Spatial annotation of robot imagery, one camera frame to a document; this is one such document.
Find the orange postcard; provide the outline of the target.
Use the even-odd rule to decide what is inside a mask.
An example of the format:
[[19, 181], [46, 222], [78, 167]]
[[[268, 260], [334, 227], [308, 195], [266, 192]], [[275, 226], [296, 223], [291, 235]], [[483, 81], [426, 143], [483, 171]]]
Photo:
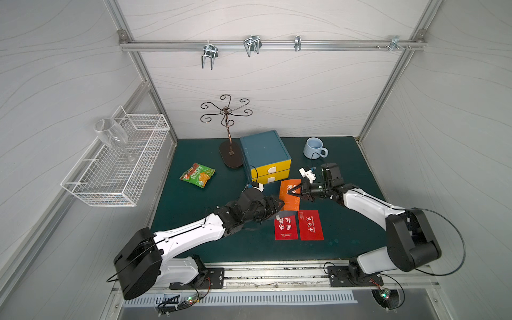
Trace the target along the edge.
[[279, 188], [279, 198], [285, 202], [283, 211], [298, 211], [300, 210], [300, 199], [291, 197], [287, 194], [287, 188], [292, 185], [301, 183], [300, 179], [288, 179], [281, 181]]

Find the red postcard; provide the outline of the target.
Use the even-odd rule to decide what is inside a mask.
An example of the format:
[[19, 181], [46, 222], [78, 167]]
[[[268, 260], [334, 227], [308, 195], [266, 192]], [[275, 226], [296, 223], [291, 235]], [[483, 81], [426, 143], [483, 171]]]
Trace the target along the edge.
[[299, 233], [301, 241], [323, 241], [323, 230], [318, 210], [301, 210], [298, 212]]
[[275, 240], [298, 240], [297, 221], [295, 217], [284, 217], [274, 220]]

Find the yellow top drawer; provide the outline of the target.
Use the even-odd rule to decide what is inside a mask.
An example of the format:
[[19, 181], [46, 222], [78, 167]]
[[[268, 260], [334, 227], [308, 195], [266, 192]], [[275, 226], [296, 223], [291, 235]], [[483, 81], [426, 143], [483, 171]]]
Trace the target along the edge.
[[287, 159], [284, 161], [262, 165], [259, 167], [257, 167], [256, 165], [248, 165], [247, 169], [249, 170], [249, 177], [252, 178], [254, 181], [257, 181], [260, 176], [275, 173], [277, 171], [284, 171], [288, 169], [290, 170], [291, 160]]

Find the yellow drawer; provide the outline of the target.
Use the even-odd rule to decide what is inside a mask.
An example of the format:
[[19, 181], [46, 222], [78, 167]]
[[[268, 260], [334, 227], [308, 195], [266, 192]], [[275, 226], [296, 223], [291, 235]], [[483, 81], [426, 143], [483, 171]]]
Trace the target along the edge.
[[275, 173], [277, 171], [284, 171], [288, 169], [290, 170], [291, 160], [287, 159], [284, 161], [262, 165], [259, 167], [257, 167], [256, 165], [248, 165], [247, 169], [249, 170], [249, 177], [252, 178], [254, 181], [257, 181], [260, 176]]
[[267, 175], [260, 176], [257, 181], [259, 183], [262, 183], [265, 185], [267, 183], [273, 183], [275, 181], [281, 181], [281, 180], [288, 179], [289, 174], [290, 174], [289, 169], [284, 170], [284, 171], [277, 171], [275, 173], [270, 173]]

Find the teal drawer cabinet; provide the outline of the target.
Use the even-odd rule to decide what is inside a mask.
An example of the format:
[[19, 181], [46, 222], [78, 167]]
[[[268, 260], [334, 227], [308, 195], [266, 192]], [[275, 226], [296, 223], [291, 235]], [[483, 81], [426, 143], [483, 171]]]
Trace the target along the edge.
[[291, 156], [276, 130], [240, 138], [241, 149], [246, 165], [257, 167], [277, 163]]

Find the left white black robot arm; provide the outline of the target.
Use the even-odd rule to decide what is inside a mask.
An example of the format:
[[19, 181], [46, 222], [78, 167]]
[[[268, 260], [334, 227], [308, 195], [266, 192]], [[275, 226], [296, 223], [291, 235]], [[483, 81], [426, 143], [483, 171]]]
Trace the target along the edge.
[[157, 284], [201, 281], [206, 268], [197, 257], [179, 258], [190, 249], [241, 231], [249, 222], [274, 218], [284, 208], [277, 196], [265, 196], [256, 188], [243, 191], [199, 221], [168, 231], [138, 230], [115, 256], [116, 273], [123, 298], [135, 299]]

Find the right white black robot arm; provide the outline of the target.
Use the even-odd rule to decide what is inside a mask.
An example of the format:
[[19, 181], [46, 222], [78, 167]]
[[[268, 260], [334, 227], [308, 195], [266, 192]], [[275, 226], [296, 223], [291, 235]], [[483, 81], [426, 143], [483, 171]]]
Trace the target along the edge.
[[439, 259], [440, 245], [423, 210], [405, 209], [370, 195], [341, 177], [336, 163], [321, 166], [322, 182], [311, 169], [301, 168], [301, 183], [287, 191], [290, 196], [315, 201], [329, 199], [376, 223], [386, 234], [384, 247], [363, 253], [349, 264], [353, 274], [412, 271]]

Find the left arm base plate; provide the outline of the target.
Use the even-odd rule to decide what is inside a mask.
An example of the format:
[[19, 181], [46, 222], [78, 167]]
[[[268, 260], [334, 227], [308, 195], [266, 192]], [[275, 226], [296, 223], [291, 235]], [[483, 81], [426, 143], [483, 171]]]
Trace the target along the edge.
[[199, 274], [189, 283], [171, 283], [170, 290], [178, 289], [222, 289], [224, 286], [225, 269], [212, 267], [199, 271]]

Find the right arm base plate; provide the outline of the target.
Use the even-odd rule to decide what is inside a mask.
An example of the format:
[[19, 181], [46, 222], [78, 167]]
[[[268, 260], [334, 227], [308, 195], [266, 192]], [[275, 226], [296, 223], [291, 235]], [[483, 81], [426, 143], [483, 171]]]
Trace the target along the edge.
[[331, 287], [380, 287], [383, 280], [377, 273], [366, 274], [355, 265], [324, 267]]

